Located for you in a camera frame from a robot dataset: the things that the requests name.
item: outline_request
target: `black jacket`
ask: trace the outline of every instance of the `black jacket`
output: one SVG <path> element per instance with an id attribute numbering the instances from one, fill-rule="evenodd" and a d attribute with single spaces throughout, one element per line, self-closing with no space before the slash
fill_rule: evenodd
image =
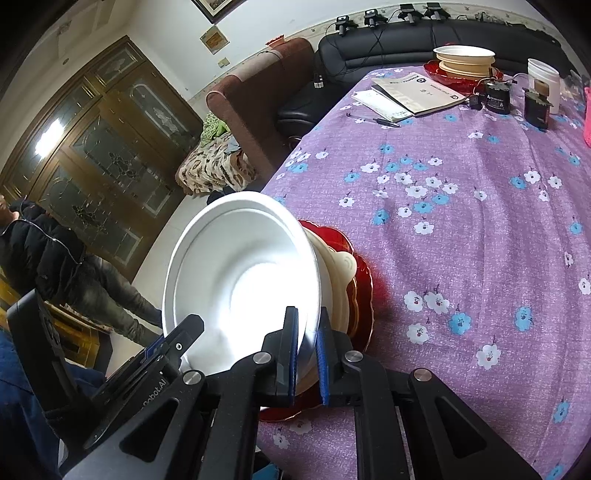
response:
<path id="1" fill-rule="evenodd" d="M 9 208 L 20 217 L 0 232 L 8 282 L 20 295 L 36 288 L 44 300 L 62 302 L 84 258 L 84 242 L 34 202 L 17 200 Z"/>

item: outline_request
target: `metal screw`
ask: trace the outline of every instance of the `metal screw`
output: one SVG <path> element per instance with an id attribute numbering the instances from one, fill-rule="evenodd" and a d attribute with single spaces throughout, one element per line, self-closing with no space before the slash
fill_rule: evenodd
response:
<path id="1" fill-rule="evenodd" d="M 271 354 L 267 352 L 258 352 L 252 357 L 256 364 L 262 365 L 271 361 Z"/>
<path id="2" fill-rule="evenodd" d="M 428 382 L 433 378 L 433 374 L 426 368 L 417 368 L 414 371 L 414 378 L 419 380 L 419 382 Z"/>
<path id="3" fill-rule="evenodd" d="M 185 382 L 187 385 L 194 385 L 199 383 L 200 381 L 201 374 L 199 372 L 196 372 L 195 370 L 185 372 L 185 374 L 183 375 L 183 382 Z"/>
<path id="4" fill-rule="evenodd" d="M 345 360 L 351 363 L 357 363 L 363 360 L 363 354 L 361 352 L 358 352 L 357 350 L 349 350 L 345 354 Z"/>

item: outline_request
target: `red plate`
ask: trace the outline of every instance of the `red plate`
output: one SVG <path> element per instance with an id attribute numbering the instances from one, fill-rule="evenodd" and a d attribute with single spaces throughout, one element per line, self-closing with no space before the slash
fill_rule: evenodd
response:
<path id="1" fill-rule="evenodd" d="M 347 296 L 349 298 L 349 328 L 347 334 L 351 338 L 353 348 L 365 352 L 374 331 L 374 307 L 372 305 L 374 285 L 367 263 L 365 263 L 361 255 L 353 250 L 349 239 L 336 228 L 318 226 L 307 220 L 300 220 L 300 223 L 303 227 L 321 237 L 329 247 L 332 247 L 337 252 L 349 252 L 357 260 L 357 273 L 355 274 L 356 295 L 354 282 L 347 286 Z M 303 410 L 316 408 L 321 404 L 320 387 L 316 382 L 311 388 L 295 398 L 293 407 L 268 408 L 260 413 L 259 419 L 261 421 L 289 420 L 299 415 Z"/>
<path id="2" fill-rule="evenodd" d="M 437 83 L 441 83 L 446 87 L 455 90 L 462 95 L 470 96 L 474 92 L 474 87 L 478 84 L 477 81 L 462 79 L 458 77 L 451 77 L 448 72 L 439 68 L 439 60 L 431 60 L 430 62 L 423 65 L 427 74 L 431 77 L 431 80 L 435 80 Z M 493 67 L 493 72 L 497 80 L 503 79 L 503 73 Z"/>

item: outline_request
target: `white cup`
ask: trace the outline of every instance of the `white cup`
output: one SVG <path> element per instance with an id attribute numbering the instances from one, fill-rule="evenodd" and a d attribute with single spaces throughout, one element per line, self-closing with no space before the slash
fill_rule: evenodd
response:
<path id="1" fill-rule="evenodd" d="M 550 65 L 546 65 L 539 60 L 529 59 L 527 72 L 530 76 L 530 89 L 534 89 L 534 80 L 546 82 L 550 87 L 548 101 L 552 104 L 551 114 L 557 114 L 560 107 L 560 75 L 558 71 Z"/>

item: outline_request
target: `floral tablecloth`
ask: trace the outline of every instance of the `floral tablecloth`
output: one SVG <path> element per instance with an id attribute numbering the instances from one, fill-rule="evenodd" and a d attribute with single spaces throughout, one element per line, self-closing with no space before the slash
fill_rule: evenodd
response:
<path id="1" fill-rule="evenodd" d="M 432 369 L 545 479 L 591 436 L 591 158 L 584 106 L 548 131 L 466 106 L 388 128 L 351 94 L 264 193 L 344 232 L 374 275 L 368 354 Z M 298 480 L 356 477 L 350 410 L 261 424 L 258 445 Z"/>

